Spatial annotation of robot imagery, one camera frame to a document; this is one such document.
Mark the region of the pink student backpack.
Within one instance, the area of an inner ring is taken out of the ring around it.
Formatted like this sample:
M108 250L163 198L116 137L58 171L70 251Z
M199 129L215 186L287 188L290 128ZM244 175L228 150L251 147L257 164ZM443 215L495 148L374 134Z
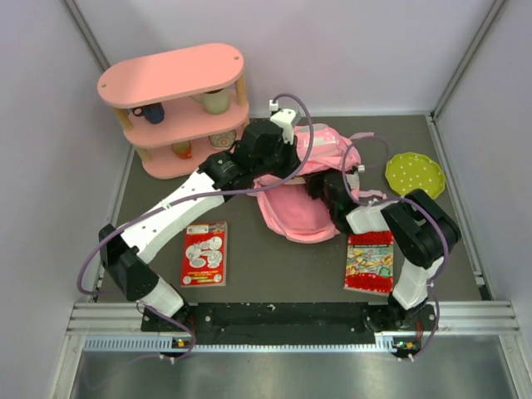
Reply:
M312 145L311 155L297 176L310 175L324 170L339 170L345 187L352 199L356 199L347 184L346 173L353 167L362 171L362 158L357 149L349 149L352 143L347 137L326 124L298 126L297 153L303 158ZM377 200L386 195L379 190L361 190L360 198ZM280 185L256 194L258 205L266 225L275 233L300 244L317 244L334 236L350 234L349 223L334 224L328 209L320 199L312 199L305 185Z

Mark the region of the red colourful comic book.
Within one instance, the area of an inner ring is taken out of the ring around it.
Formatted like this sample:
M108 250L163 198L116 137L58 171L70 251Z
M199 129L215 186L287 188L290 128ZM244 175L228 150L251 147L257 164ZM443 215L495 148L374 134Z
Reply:
M391 231L351 234L343 288L387 296L393 288L393 235Z

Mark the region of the green cover paperback book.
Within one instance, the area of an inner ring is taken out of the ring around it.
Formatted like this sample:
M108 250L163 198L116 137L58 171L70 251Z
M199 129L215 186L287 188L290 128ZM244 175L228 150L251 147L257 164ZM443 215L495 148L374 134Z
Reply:
M311 178L308 176L297 176L286 182L286 185L307 185L311 182Z

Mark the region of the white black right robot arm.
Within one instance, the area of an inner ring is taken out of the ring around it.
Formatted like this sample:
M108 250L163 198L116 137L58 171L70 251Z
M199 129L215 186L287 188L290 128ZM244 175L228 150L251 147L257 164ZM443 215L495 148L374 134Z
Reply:
M422 189L404 197L363 204L352 196L347 177L325 170L303 177L305 189L321 200L333 226L343 234L389 231L404 258L386 308L369 307L365 324L373 332L410 327L425 307L431 283L461 240L455 221Z

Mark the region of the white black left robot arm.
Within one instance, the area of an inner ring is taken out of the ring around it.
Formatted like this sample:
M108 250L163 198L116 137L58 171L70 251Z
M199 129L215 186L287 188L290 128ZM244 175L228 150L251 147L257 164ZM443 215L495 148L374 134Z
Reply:
M255 194L254 181L284 183L302 169L294 134L298 121L281 114L247 125L234 150L210 155L177 190L136 220L99 233L105 271L130 302L142 303L170 329L188 321L184 299L149 264L178 233L235 195Z

